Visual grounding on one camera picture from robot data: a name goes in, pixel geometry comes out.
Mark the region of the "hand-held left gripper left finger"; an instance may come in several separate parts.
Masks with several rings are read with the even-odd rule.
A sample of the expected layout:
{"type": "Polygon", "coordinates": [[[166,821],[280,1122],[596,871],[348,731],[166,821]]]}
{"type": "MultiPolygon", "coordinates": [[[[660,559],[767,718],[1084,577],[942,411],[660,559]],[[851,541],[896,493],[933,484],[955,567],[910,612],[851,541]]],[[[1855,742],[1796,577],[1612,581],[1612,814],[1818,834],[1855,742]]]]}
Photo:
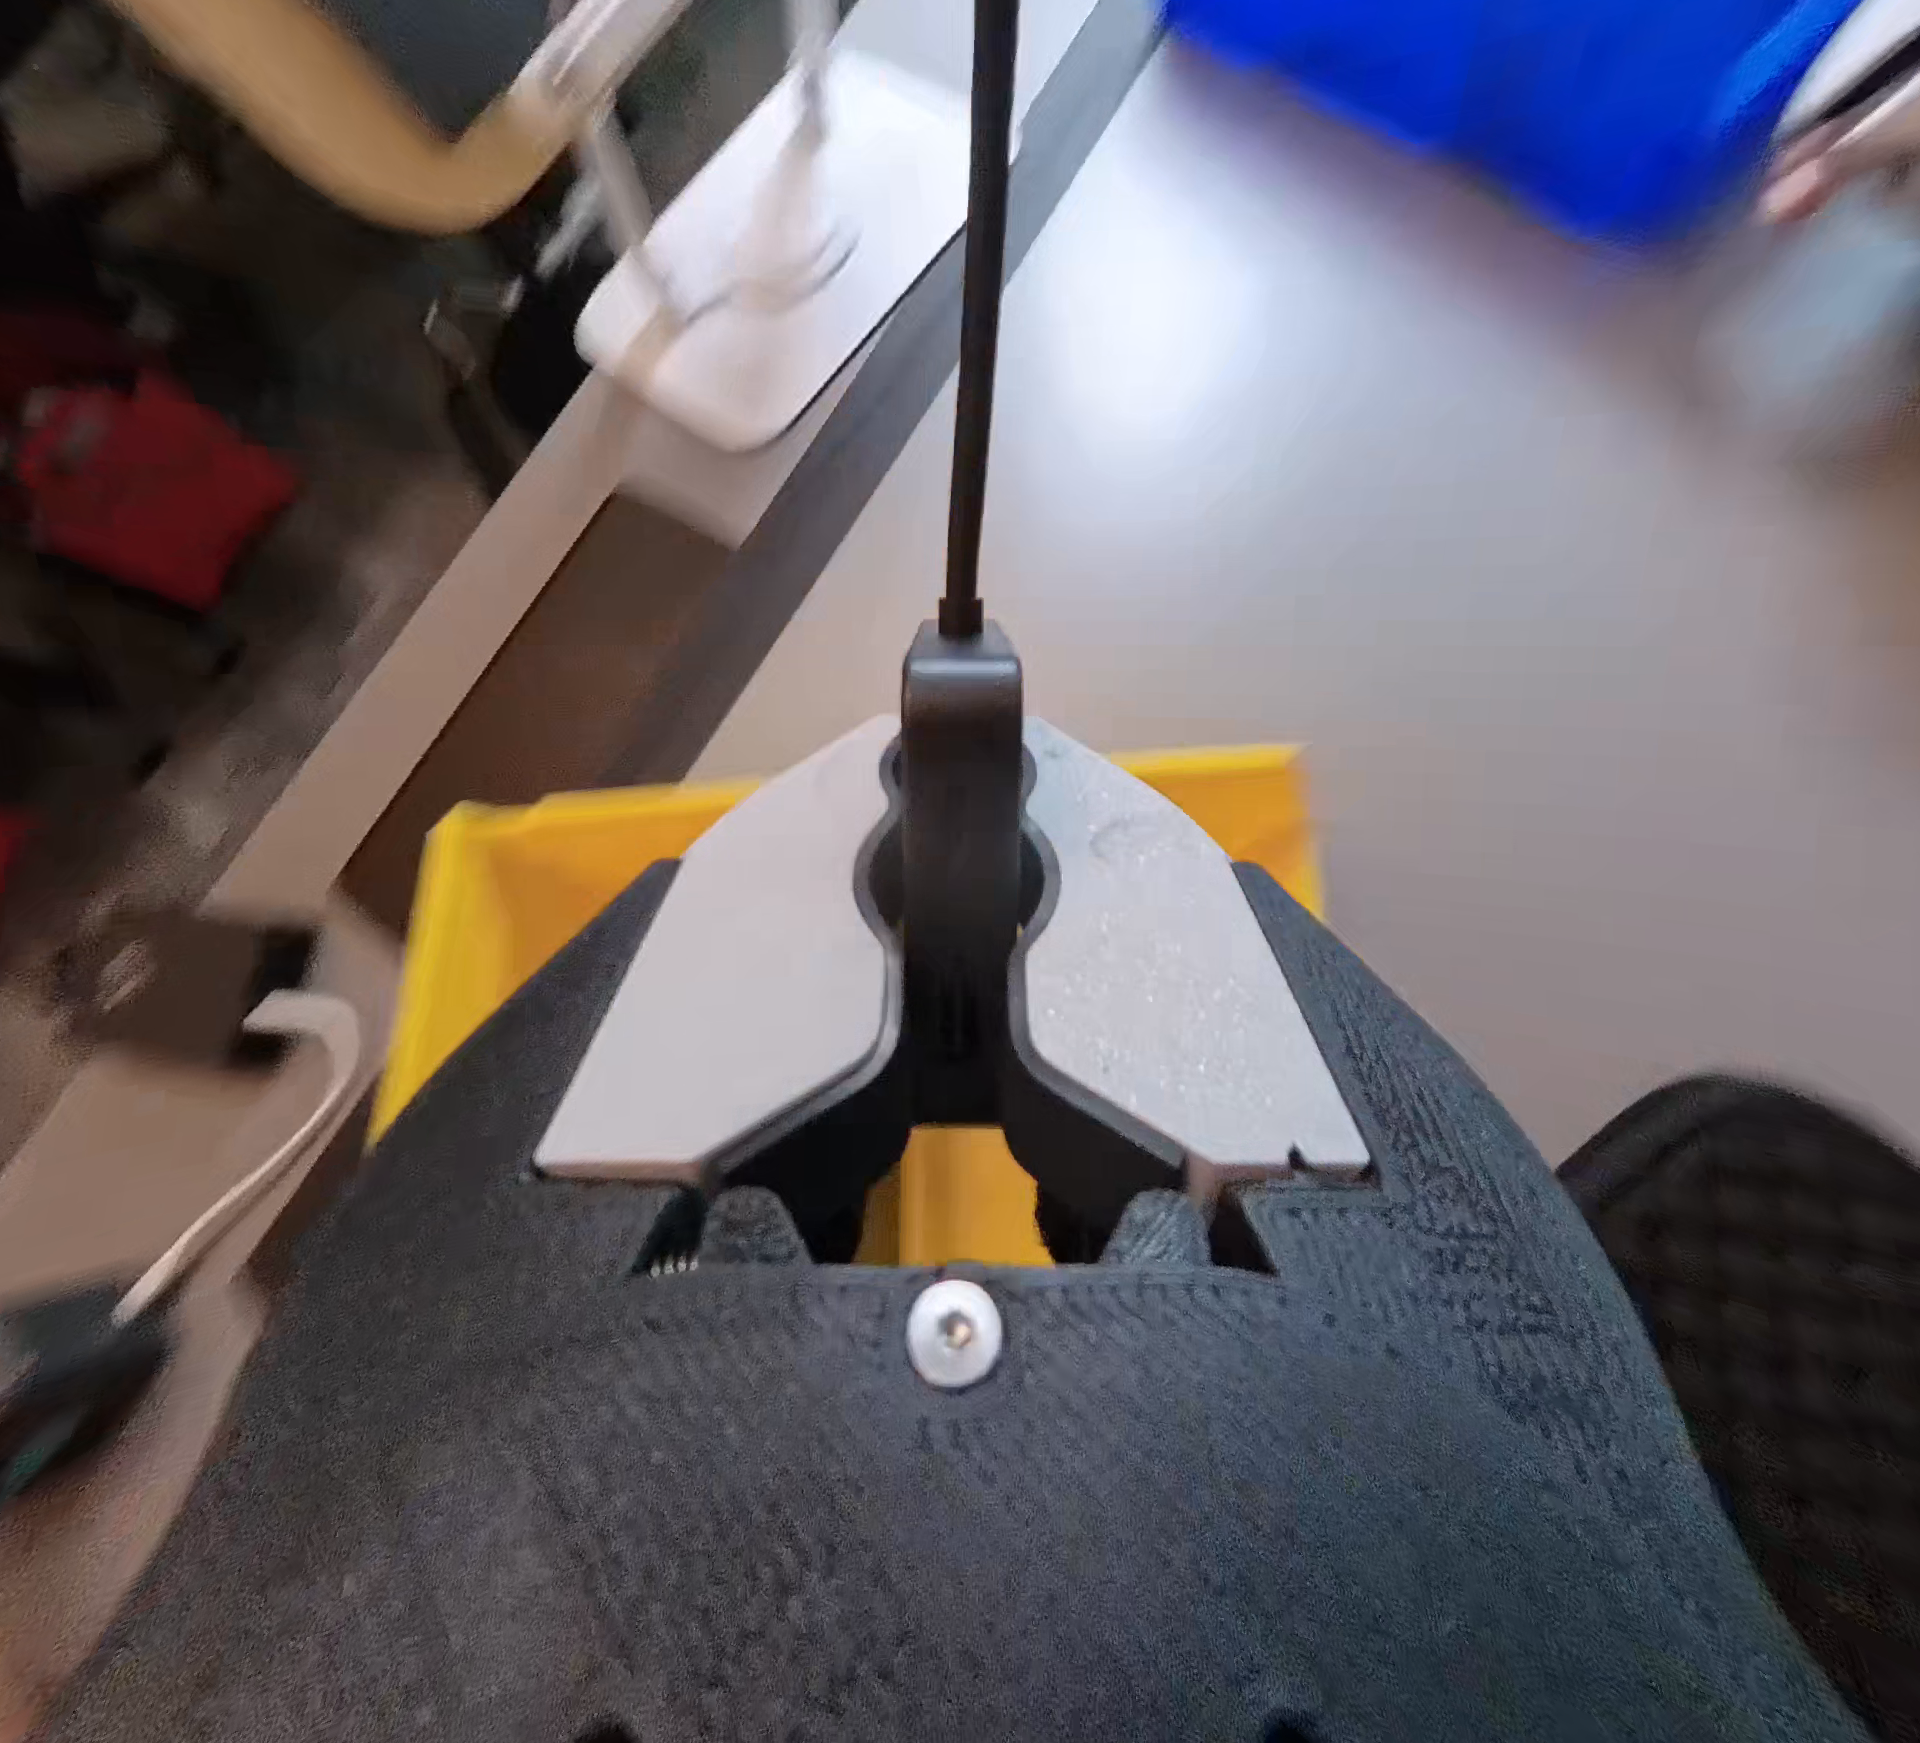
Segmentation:
{"type": "Polygon", "coordinates": [[[782,1201],[851,1258],[899,1162],[899,938],[872,889],[896,824],[896,718],[871,718],[701,834],[576,1056],[535,1167],[719,1205],[782,1201]]]}

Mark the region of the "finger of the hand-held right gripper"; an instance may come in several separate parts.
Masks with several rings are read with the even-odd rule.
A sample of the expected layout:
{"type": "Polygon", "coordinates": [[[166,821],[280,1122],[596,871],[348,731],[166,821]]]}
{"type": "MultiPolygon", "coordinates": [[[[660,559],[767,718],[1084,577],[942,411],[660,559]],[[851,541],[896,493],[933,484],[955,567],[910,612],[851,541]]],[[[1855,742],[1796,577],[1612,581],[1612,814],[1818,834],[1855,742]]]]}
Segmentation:
{"type": "Polygon", "coordinates": [[[1920,225],[1845,188],[1812,221],[1746,221],[1715,293],[1715,411],[1764,453],[1866,453],[1917,403],[1920,225]]]}

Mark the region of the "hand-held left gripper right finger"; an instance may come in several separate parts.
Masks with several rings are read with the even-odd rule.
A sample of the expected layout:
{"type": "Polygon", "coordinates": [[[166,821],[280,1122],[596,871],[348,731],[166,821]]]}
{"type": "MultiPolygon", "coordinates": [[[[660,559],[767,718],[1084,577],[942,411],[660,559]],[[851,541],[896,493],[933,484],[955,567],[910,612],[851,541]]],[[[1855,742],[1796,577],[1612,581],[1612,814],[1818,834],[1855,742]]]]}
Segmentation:
{"type": "Polygon", "coordinates": [[[1322,915],[1300,744],[1102,757],[1024,721],[1034,915],[1011,959],[1011,1155],[1050,1258],[1094,1258],[1139,1194],[1372,1187],[1255,897],[1322,915]]]}

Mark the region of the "yellow plastic bin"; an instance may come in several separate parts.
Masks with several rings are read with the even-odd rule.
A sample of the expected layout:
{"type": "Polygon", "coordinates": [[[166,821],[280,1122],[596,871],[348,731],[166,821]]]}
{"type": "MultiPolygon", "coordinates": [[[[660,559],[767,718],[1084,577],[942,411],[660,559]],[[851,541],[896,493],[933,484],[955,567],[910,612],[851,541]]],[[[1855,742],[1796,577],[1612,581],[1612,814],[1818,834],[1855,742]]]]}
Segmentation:
{"type": "MultiPolygon", "coordinates": [[[[1266,871],[1303,915],[1325,915],[1300,744],[1139,751],[1118,766],[1188,809],[1235,864],[1266,871]]],[[[453,806],[419,845],[369,1150],[566,938],[752,793],[756,776],[453,806]]],[[[1047,1270],[1034,1205],[1003,1133],[910,1133],[909,1162],[871,1194],[851,1264],[1047,1270]]]]}

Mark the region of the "small black adapter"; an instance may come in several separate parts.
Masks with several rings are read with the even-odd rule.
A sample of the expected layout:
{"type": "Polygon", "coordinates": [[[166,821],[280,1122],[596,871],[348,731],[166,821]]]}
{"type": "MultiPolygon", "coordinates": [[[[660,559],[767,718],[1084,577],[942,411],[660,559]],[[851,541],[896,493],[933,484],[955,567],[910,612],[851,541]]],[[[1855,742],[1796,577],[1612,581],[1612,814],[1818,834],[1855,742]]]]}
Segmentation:
{"type": "Polygon", "coordinates": [[[942,596],[899,671],[899,1056],[917,1130],[999,1119],[1021,790],[1021,654],[974,596],[942,596]]]}

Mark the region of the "white folding stand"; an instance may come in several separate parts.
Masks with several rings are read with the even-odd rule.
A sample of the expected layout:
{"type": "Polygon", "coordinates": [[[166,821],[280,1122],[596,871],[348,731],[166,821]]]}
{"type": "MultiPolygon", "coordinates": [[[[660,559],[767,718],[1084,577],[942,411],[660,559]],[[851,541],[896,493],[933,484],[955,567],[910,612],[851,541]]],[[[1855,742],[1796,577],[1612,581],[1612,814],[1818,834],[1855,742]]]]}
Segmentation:
{"type": "Polygon", "coordinates": [[[965,235],[999,350],[1021,0],[971,0],[971,99],[844,45],[844,0],[782,0],[787,71],[655,211],[622,85],[689,0],[558,0],[516,91],[574,118],[576,184],[542,275],[597,225],[576,356],[719,453],[774,450],[965,235]]]}

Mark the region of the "red fabric bag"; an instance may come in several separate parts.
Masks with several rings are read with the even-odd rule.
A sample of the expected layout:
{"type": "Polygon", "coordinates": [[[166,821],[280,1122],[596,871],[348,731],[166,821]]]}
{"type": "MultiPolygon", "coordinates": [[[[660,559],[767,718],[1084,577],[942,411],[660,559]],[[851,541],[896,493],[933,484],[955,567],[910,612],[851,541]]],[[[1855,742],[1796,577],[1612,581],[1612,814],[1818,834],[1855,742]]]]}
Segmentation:
{"type": "Polygon", "coordinates": [[[76,574],[210,617],[301,477],[196,402],[125,332],[59,306],[0,312],[7,522],[76,574]]]}

